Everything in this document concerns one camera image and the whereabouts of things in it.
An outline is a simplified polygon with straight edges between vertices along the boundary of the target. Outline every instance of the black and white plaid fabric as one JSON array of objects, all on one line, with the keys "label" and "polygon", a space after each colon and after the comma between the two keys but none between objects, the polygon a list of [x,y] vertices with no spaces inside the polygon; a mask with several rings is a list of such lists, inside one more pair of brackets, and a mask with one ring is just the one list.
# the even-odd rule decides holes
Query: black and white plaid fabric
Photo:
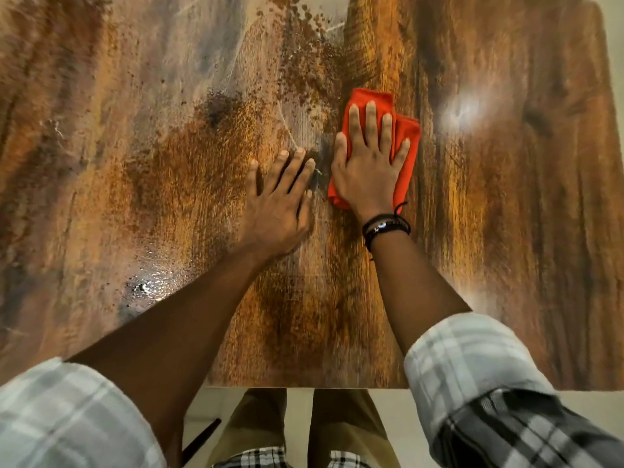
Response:
[{"label": "black and white plaid fabric", "polygon": [[[408,352],[406,375],[446,467],[624,467],[624,447],[561,405],[526,347],[500,322],[449,317]],[[332,452],[328,468],[370,468]],[[114,384],[51,359],[0,387],[3,467],[165,467],[150,426]],[[415,460],[411,466],[417,466]],[[287,468],[284,448],[250,450],[217,468]]]}]

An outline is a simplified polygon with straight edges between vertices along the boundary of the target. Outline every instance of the khaki pants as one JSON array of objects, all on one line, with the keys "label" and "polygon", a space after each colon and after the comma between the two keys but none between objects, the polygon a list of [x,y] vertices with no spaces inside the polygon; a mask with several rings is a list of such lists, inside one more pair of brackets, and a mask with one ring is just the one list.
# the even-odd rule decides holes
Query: khaki pants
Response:
[{"label": "khaki pants", "polygon": [[[285,389],[249,389],[214,447],[208,466],[246,450],[285,446],[285,412]],[[332,450],[360,455],[373,467],[400,468],[366,390],[315,390],[308,468],[327,468]]]}]

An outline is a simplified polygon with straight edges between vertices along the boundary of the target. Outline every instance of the red cloth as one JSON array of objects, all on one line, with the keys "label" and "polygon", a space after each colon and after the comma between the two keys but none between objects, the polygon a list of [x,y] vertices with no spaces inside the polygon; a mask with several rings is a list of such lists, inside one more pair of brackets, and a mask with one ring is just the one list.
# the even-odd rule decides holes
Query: red cloth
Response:
[{"label": "red cloth", "polygon": [[[412,178],[412,171],[414,170],[414,163],[416,162],[416,153],[418,152],[418,141],[421,139],[421,125],[418,120],[413,118],[403,117],[394,113],[393,111],[393,97],[391,93],[380,93],[367,88],[354,88],[351,93],[349,103],[344,112],[343,119],[343,133],[347,137],[347,161],[351,157],[351,138],[349,138],[349,108],[352,104],[356,104],[359,108],[359,119],[362,124],[362,131],[366,125],[366,104],[374,100],[377,105],[377,128],[381,132],[381,118],[386,113],[392,113],[392,149],[390,150],[390,162],[394,160],[394,155],[401,147],[401,143],[404,139],[409,138],[411,140],[410,148],[408,151],[408,157],[405,159],[405,164],[399,173],[399,178],[396,182],[396,188],[394,189],[393,205],[396,207],[398,204],[405,200],[405,196],[408,193],[409,181]],[[336,187],[334,186],[334,179],[330,180],[330,188],[327,192],[327,200],[339,208],[350,210],[349,204],[338,196]]]}]

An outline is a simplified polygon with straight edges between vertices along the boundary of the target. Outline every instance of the brown wood surface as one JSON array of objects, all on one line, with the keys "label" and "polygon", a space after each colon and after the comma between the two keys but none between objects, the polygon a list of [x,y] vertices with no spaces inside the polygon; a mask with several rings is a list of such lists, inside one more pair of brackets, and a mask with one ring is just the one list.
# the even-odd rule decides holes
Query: brown wood surface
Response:
[{"label": "brown wood surface", "polygon": [[314,232],[249,290],[209,383],[404,387],[374,263],[323,200],[342,108],[368,86],[421,121],[405,216],[433,264],[557,387],[624,389],[624,176],[595,4],[0,0],[0,20],[0,381],[212,266],[249,159],[302,146]]}]

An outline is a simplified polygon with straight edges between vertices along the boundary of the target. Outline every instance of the beige tile floor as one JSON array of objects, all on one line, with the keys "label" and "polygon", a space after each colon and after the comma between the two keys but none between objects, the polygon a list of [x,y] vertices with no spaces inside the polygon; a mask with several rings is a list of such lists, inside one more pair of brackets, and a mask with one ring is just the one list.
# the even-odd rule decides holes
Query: beige tile floor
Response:
[{"label": "beige tile floor", "polygon": [[[620,138],[624,137],[624,0],[595,0],[602,7],[611,62],[613,93],[618,111]],[[223,419],[221,428],[187,465],[203,468],[206,460],[234,408],[241,399],[244,388],[202,389],[185,419],[185,443],[190,442],[216,417]],[[289,389],[286,409],[286,445],[288,461],[293,468],[306,466],[308,429],[312,413],[312,389]],[[416,405],[409,391],[373,390],[370,392],[379,415],[386,426],[388,438],[404,467],[437,466],[428,455],[423,430],[418,423]],[[624,439],[624,392],[562,394],[564,403],[572,410],[591,419],[596,425]]]}]

